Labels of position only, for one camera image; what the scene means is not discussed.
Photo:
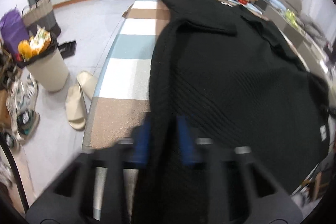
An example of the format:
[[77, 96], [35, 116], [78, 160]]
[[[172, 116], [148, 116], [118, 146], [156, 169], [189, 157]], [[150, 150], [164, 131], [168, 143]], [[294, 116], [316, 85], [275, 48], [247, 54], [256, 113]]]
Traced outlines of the black knit sweater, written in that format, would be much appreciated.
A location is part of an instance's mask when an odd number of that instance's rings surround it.
[[329, 88], [278, 28], [243, 6], [161, 0], [170, 21], [151, 60], [151, 149], [133, 223], [206, 223], [205, 171], [182, 163], [177, 117], [220, 149], [248, 146], [291, 194], [328, 153]]

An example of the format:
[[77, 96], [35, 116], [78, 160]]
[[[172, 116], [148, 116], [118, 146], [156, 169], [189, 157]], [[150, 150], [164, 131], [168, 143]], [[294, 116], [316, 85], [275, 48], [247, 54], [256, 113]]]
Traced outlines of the sneaker on floor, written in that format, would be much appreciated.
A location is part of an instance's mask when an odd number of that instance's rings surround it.
[[40, 115], [35, 110], [38, 91], [38, 84], [32, 79], [20, 82], [15, 91], [17, 132], [22, 141], [33, 135], [40, 120]]

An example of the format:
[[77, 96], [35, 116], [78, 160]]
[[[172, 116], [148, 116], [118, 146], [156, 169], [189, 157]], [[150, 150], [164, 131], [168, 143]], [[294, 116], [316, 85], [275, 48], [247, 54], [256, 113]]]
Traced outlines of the woven laundry basket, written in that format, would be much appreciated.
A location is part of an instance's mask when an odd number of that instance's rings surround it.
[[44, 28], [56, 37], [62, 32], [56, 21], [51, 0], [37, 0], [34, 5], [26, 6], [21, 16], [29, 34], [35, 35], [38, 27]]

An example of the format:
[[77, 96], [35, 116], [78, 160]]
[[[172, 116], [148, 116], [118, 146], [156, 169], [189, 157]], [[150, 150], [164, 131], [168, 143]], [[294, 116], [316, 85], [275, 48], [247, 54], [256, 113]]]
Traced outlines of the cream slipper near table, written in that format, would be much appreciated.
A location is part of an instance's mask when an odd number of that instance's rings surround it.
[[85, 129], [87, 122], [87, 108], [83, 91], [78, 83], [68, 89], [66, 97], [66, 116], [68, 123], [77, 131]]

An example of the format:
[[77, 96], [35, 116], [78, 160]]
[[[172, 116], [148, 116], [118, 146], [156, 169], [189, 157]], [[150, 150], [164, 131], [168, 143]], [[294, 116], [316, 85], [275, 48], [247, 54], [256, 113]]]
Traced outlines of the checkered table cloth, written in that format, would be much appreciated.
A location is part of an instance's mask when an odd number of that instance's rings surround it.
[[[168, 44], [170, 105], [174, 114], [225, 148], [247, 145], [288, 191], [294, 178], [281, 156], [303, 147], [293, 85], [305, 64], [270, 22], [244, 6], [218, 0], [173, 0], [182, 23]], [[105, 148], [138, 126], [151, 101], [150, 70], [157, 41], [175, 21], [162, 0], [135, 0], [102, 66], [83, 146]]]

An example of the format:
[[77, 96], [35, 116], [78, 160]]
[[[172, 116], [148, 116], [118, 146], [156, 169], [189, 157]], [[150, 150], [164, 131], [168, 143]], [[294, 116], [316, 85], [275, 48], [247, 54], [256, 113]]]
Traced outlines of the cream slipper far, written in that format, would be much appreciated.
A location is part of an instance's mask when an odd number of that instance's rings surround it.
[[98, 79], [88, 71], [81, 71], [76, 79], [84, 94], [92, 100]]

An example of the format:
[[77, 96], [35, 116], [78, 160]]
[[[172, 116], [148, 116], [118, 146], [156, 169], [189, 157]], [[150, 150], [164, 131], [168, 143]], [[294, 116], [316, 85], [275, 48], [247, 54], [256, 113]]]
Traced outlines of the purple bag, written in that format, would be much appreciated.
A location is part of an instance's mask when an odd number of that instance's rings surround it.
[[1, 17], [1, 37], [7, 50], [18, 53], [18, 44], [28, 40], [29, 34], [18, 10], [10, 10]]

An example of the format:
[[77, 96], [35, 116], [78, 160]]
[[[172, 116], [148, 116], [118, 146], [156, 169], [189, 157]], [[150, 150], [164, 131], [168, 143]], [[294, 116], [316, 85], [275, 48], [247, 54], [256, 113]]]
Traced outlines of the black tray on floor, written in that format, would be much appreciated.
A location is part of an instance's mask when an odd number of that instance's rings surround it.
[[64, 42], [58, 46], [58, 50], [63, 59], [74, 56], [76, 52], [76, 41]]

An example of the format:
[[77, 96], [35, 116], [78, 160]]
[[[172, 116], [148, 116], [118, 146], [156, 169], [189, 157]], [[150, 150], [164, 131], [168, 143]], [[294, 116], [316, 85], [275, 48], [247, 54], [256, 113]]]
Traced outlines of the green plush toy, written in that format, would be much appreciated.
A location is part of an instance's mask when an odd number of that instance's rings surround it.
[[286, 11], [284, 12], [284, 17], [293, 27], [299, 27], [296, 14], [293, 11], [291, 11], [290, 9], [286, 9]]

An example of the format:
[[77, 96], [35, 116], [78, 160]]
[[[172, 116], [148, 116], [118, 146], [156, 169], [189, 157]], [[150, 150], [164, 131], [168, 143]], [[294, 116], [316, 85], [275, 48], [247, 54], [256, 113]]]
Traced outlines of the beige trash bin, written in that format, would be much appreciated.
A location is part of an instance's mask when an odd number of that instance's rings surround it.
[[58, 49], [58, 40], [51, 32], [51, 43], [41, 54], [24, 61], [21, 57], [17, 64], [32, 74], [34, 79], [48, 92], [62, 90], [68, 79], [69, 70]]

